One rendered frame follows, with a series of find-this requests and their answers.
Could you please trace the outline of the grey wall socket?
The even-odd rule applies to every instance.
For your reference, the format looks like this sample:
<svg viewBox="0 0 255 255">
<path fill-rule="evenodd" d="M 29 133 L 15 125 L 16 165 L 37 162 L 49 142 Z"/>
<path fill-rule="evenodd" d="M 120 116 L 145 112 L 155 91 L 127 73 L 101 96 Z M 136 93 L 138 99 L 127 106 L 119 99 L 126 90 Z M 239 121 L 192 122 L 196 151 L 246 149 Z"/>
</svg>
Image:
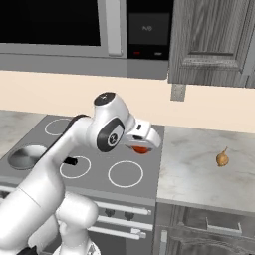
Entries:
<svg viewBox="0 0 255 255">
<path fill-rule="evenodd" d="M 186 85 L 173 84 L 171 86 L 171 96 L 172 101 L 183 102 L 185 99 Z"/>
</svg>

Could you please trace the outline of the black microwave door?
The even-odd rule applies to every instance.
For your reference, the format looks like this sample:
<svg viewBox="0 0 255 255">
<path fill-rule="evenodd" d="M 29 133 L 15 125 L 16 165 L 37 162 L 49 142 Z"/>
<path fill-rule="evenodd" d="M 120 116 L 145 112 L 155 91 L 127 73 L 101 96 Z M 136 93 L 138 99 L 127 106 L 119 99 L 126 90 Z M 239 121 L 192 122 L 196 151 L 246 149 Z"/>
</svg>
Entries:
<svg viewBox="0 0 255 255">
<path fill-rule="evenodd" d="M 120 4 L 122 54 L 110 56 L 106 0 L 0 0 L 0 54 L 125 58 L 126 0 Z"/>
</svg>

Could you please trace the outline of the grey microwave oven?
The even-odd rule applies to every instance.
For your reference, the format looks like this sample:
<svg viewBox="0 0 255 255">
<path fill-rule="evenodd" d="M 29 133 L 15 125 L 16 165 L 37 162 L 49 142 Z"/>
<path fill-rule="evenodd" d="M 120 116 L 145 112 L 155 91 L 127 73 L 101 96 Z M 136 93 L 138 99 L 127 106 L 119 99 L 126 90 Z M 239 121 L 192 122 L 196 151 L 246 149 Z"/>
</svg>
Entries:
<svg viewBox="0 0 255 255">
<path fill-rule="evenodd" d="M 0 54 L 0 70 L 164 80 L 174 0 L 126 0 L 127 56 Z"/>
</svg>

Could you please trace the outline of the grey wooden drawer front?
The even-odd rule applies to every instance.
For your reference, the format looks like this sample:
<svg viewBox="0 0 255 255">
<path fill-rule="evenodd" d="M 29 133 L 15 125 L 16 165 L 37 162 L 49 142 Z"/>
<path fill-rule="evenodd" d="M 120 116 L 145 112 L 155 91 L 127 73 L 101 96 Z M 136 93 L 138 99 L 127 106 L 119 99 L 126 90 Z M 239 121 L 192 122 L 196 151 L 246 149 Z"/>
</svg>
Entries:
<svg viewBox="0 0 255 255">
<path fill-rule="evenodd" d="M 211 225 L 226 228 L 237 229 L 237 223 L 240 223 L 242 227 L 240 237 L 255 239 L 255 217 L 165 203 L 156 205 L 156 224 L 160 226 L 182 225 L 208 232 L 205 218 L 208 218 Z"/>
</svg>

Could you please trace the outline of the brown onion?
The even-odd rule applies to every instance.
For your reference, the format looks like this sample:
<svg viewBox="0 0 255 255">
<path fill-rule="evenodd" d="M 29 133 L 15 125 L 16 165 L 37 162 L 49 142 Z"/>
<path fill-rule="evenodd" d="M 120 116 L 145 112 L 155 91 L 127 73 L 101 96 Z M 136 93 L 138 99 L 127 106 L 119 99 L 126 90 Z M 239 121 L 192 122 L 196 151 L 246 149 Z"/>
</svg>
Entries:
<svg viewBox="0 0 255 255">
<path fill-rule="evenodd" d="M 216 163 L 219 167 L 225 166 L 229 162 L 229 157 L 226 154 L 227 147 L 216 156 Z"/>
</svg>

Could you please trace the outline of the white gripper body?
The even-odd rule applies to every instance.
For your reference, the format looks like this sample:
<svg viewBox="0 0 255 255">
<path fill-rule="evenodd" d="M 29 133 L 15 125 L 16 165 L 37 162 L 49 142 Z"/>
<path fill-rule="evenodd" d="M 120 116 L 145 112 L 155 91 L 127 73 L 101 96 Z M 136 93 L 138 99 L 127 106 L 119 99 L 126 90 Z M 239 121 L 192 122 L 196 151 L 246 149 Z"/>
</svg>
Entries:
<svg viewBox="0 0 255 255">
<path fill-rule="evenodd" d="M 129 148 L 132 146 L 144 146 L 155 149 L 159 148 L 160 144 L 160 135 L 151 124 L 135 124 L 134 127 L 124 135 L 124 145 Z"/>
</svg>

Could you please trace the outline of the grey hob with white rings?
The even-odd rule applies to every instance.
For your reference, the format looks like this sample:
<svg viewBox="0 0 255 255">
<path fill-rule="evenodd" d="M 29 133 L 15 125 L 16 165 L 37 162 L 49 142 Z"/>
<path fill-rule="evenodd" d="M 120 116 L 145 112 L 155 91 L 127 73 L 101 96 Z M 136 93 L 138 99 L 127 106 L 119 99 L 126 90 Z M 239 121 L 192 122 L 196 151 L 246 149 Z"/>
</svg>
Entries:
<svg viewBox="0 0 255 255">
<path fill-rule="evenodd" d="M 19 184 L 30 170 L 17 170 L 8 163 L 9 154 L 26 145 L 48 148 L 66 128 L 70 117 L 45 116 L 0 160 L 1 182 Z M 78 163 L 63 164 L 61 173 L 67 190 L 90 197 L 104 198 L 116 203 L 129 202 L 154 205 L 157 195 L 162 142 L 159 148 L 139 154 L 125 145 L 108 153 L 84 146 L 74 149 L 69 157 Z"/>
</svg>

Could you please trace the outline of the grey wooden base cupboard door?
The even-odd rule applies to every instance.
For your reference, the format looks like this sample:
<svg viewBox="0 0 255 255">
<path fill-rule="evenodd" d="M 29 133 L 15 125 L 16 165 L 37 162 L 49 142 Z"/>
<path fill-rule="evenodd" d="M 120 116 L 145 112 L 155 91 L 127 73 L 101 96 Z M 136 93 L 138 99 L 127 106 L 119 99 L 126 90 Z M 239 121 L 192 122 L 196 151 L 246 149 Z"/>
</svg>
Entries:
<svg viewBox="0 0 255 255">
<path fill-rule="evenodd" d="M 159 255 L 161 230 L 167 230 L 166 255 L 255 255 L 255 239 L 208 233 L 185 226 L 156 226 L 152 255 Z"/>
</svg>

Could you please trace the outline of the red tomato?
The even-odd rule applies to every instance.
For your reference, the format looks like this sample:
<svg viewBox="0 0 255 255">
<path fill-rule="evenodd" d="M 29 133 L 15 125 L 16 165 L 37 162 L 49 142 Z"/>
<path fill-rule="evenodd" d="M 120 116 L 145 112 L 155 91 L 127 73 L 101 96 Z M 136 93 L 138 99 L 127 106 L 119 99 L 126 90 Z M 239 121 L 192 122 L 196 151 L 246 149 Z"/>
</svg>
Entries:
<svg viewBox="0 0 255 255">
<path fill-rule="evenodd" d="M 146 154 L 152 151 L 151 148 L 144 146 L 132 146 L 131 148 L 138 154 Z"/>
</svg>

